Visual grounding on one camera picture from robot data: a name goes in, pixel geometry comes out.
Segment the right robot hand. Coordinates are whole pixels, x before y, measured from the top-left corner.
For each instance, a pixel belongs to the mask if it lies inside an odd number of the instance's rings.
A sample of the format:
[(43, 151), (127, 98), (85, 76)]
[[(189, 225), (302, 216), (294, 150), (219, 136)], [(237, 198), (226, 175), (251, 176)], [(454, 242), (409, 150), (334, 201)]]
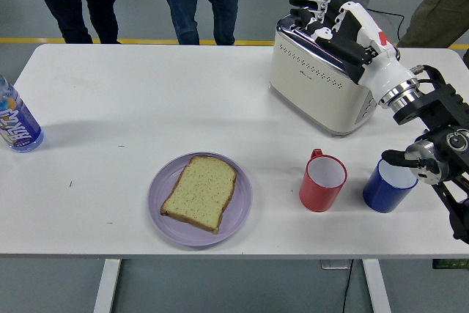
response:
[(421, 96), (413, 73), (368, 11), (352, 0), (289, 0), (302, 33), (341, 60), (351, 80), (384, 107)]

